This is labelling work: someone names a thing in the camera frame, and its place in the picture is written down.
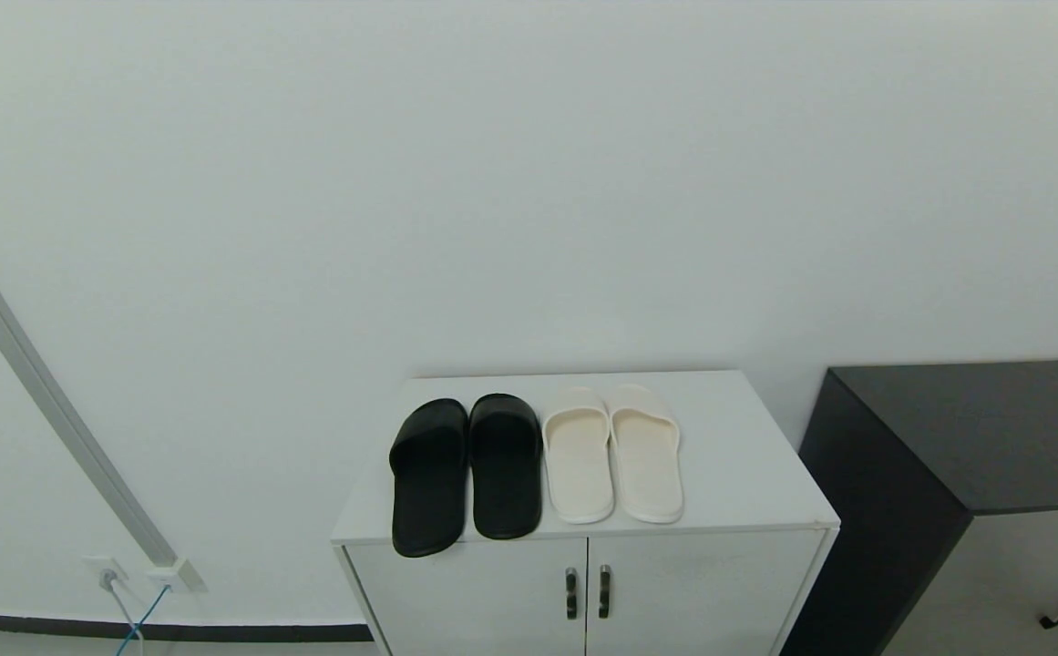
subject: black baseboard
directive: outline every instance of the black baseboard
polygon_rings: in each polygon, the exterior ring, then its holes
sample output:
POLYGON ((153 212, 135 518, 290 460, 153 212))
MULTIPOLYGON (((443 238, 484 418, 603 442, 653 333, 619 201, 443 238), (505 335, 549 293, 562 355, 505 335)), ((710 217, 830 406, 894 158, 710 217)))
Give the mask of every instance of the black baseboard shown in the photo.
MULTIPOLYGON (((65 635, 71 638, 123 640, 131 626, 124 622, 87 622, 12 618, 0 615, 0 632, 65 635)), ((165 642, 371 642, 366 624, 324 624, 323 626, 183 626, 145 624, 145 640, 165 642)))

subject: gray floor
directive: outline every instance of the gray floor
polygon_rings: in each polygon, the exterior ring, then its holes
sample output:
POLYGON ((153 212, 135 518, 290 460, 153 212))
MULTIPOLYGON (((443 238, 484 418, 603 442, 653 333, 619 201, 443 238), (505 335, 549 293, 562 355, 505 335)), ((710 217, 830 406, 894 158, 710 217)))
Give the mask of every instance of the gray floor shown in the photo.
MULTIPOLYGON (((0 656, 112 656, 117 639, 57 638, 49 635, 0 633, 0 656)), ((124 656, 141 649, 128 645, 124 656)), ((375 643, 232 644, 211 642, 148 642, 145 656, 378 656, 375 643)))

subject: cable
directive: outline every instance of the cable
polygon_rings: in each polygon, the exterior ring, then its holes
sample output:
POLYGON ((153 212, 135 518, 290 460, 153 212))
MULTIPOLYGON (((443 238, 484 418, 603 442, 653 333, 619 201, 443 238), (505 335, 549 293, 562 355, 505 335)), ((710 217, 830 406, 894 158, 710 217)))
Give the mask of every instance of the cable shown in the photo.
POLYGON ((108 593, 111 594, 112 599, 115 599, 115 605, 120 606, 120 609, 124 613, 124 619, 128 620, 128 626, 135 630, 135 638, 141 639, 141 656, 144 656, 144 632, 136 627, 135 622, 132 621, 132 615, 128 613, 128 607, 124 606, 124 600, 120 598, 120 595, 115 594, 115 587, 111 585, 111 582, 115 581, 115 572, 108 571, 111 573, 111 577, 107 578, 108 593))
POLYGON ((152 614, 154 609, 157 609, 157 605, 158 603, 161 603, 163 595, 165 595, 165 593, 167 593, 167 590, 169 589, 171 589, 171 586, 165 586, 161 590, 161 594, 157 595, 157 600, 152 602, 152 606, 148 606, 148 612, 144 614, 144 616, 142 616, 141 621, 135 622, 135 626, 132 626, 132 632, 129 633, 128 637, 124 639, 124 642, 120 644, 120 649, 115 651, 115 656, 121 656, 121 653, 124 653, 124 649, 128 648, 128 642, 131 642, 132 636, 135 635, 135 632, 141 631, 141 626, 144 626, 144 622, 147 621, 148 616, 152 614))

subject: slide sandal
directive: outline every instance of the slide sandal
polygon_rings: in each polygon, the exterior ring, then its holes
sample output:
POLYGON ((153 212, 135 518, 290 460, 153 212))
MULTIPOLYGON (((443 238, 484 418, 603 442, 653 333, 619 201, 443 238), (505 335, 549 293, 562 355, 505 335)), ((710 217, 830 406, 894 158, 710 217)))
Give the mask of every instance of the slide sandal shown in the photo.
POLYGON ((452 547, 463 531, 468 411, 446 398, 417 407, 399 429, 390 460, 396 551, 419 558, 452 547))
POLYGON ((682 516, 678 424, 667 405, 641 385, 622 385, 605 398, 621 506, 642 522, 682 516))
POLYGON ((589 524, 614 510, 608 477, 608 415, 589 387, 564 390, 542 425, 549 498, 570 524, 589 524))
POLYGON ((541 426, 519 398, 488 395, 471 407, 468 435, 473 521, 479 534, 512 540, 541 523, 541 426))

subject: white cable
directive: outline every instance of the white cable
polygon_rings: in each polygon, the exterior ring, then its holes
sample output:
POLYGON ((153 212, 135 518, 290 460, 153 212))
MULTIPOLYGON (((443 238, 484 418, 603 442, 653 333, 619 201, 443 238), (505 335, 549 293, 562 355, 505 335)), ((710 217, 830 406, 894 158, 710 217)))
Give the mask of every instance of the white cable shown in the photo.
MULTIPOLYGON (((124 600, 120 598, 120 595, 115 594, 115 572, 111 569, 104 569, 99 573, 99 585, 104 589, 107 589, 111 594, 111 598, 115 599, 115 605, 120 606, 121 612, 124 613, 124 619, 128 620, 128 627, 135 630, 135 622, 132 621, 132 616, 128 614, 128 607, 124 606, 124 600)), ((144 632, 141 630, 135 630, 136 638, 141 639, 141 656, 144 656, 144 632)))

